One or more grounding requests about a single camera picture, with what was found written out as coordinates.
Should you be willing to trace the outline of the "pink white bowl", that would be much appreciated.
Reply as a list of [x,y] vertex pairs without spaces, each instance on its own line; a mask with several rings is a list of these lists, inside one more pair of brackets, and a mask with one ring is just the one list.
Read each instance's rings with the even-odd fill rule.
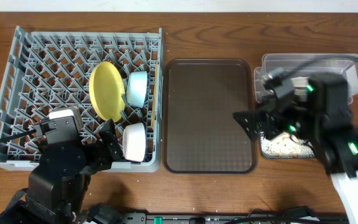
[[146,138],[142,123],[125,127],[122,136],[122,151],[124,158],[132,162],[142,162],[145,157]]

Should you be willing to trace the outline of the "yellow round plate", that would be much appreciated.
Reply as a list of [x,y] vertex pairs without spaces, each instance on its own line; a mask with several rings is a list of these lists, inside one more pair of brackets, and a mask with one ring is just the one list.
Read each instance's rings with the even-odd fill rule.
[[103,120],[118,122],[125,108],[124,82],[118,69],[110,62],[99,63],[89,78],[89,97],[96,114]]

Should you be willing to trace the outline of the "light blue bowl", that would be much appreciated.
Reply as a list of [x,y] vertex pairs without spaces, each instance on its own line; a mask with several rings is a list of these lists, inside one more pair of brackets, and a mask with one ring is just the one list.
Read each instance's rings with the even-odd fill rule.
[[132,72],[129,75],[126,100],[131,106],[143,107],[147,92],[147,72]]

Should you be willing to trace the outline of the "wooden chopstick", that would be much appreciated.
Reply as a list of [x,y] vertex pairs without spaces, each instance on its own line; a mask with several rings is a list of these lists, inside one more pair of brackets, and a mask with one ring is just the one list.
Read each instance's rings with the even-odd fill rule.
[[154,87],[153,87],[153,102],[152,102],[152,120],[151,120],[151,128],[154,130],[154,122],[155,122],[155,104],[156,104],[156,94],[157,94],[157,76],[158,76],[158,63],[155,64],[155,73],[154,73]]

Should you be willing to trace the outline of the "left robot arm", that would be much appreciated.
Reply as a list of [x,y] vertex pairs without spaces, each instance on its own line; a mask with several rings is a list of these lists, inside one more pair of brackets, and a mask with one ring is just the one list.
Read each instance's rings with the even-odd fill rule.
[[0,213],[0,223],[121,223],[121,214],[103,203],[81,210],[91,176],[122,159],[114,121],[103,124],[92,144],[81,142],[72,116],[44,119],[32,130],[45,136],[39,164]]

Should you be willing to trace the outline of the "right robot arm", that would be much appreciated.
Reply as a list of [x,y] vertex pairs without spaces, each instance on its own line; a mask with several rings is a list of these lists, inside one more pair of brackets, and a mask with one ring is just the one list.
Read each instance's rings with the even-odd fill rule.
[[346,210],[350,223],[358,223],[358,127],[352,123],[347,80],[339,74],[312,74],[306,99],[298,101],[288,75],[269,78],[264,86],[273,95],[254,110],[233,113],[248,135],[260,133],[273,140],[288,133],[311,143]]

